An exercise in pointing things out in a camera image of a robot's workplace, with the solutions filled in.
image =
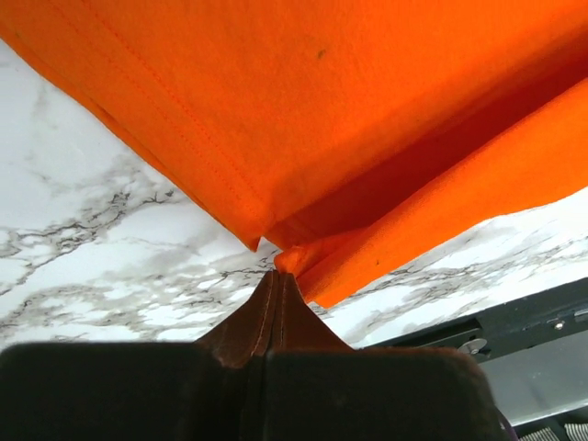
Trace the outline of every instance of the marble surface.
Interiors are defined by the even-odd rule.
[[[248,252],[0,42],[0,347],[193,340],[247,299]],[[588,275],[588,188],[487,220],[330,310],[360,347]]]

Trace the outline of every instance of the white marble tabletop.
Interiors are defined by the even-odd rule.
[[[194,340],[243,304],[277,252],[247,251],[1,41],[0,184],[0,348]],[[312,307],[360,347],[587,275],[588,188]]]

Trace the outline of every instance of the orange fabric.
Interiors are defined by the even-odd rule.
[[[0,0],[0,36],[325,306],[588,184],[585,0]]]

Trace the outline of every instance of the orange t-shirt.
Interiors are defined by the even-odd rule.
[[[0,37],[324,306],[588,184],[585,0],[0,0]]]

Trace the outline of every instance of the orange cloth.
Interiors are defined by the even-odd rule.
[[[586,0],[0,0],[0,36],[324,306],[588,184]]]

